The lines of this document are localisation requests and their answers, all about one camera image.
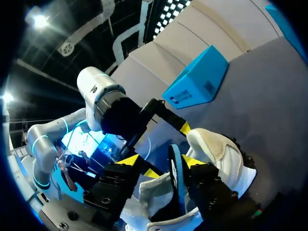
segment gray surface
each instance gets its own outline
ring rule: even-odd
[[[250,195],[266,206],[277,192],[300,189],[308,160],[308,68],[284,38],[230,62],[216,99],[176,110],[191,128],[235,137],[258,170]],[[167,146],[186,140],[164,121],[150,135],[149,161],[167,170]]]

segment led panel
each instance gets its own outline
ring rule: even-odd
[[[178,16],[178,15],[179,15],[179,12],[178,12],[178,11],[174,11],[174,12],[173,12],[173,15],[174,15],[174,16]]]

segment monitor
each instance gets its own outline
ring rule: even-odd
[[[84,151],[87,156],[91,158],[104,137],[105,135],[102,131],[90,131],[84,133],[81,130],[81,127],[77,126],[74,130],[64,135],[62,143],[72,154],[78,155],[79,151]]]

